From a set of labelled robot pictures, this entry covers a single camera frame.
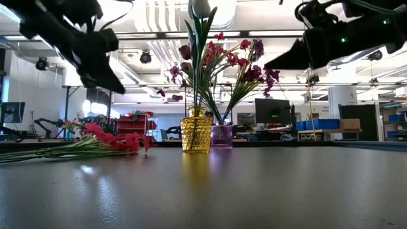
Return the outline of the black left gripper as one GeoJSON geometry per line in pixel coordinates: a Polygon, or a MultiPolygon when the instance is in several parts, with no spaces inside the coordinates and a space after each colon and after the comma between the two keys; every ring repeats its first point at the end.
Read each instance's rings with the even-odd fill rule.
{"type": "Polygon", "coordinates": [[[94,12],[20,12],[20,33],[28,39],[40,36],[67,60],[89,60],[77,68],[86,88],[105,88],[119,94],[125,88],[112,70],[110,56],[95,58],[93,32],[84,33],[74,24],[92,23],[94,12]]]}

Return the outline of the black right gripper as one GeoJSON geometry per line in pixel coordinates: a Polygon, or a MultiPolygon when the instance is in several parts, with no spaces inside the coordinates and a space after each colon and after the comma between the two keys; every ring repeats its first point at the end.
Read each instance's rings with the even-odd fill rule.
{"type": "Polygon", "coordinates": [[[349,56],[397,40],[397,27],[374,22],[349,22],[330,28],[308,29],[290,50],[267,62],[265,67],[278,70],[304,70],[325,66],[329,61],[349,56]]]}

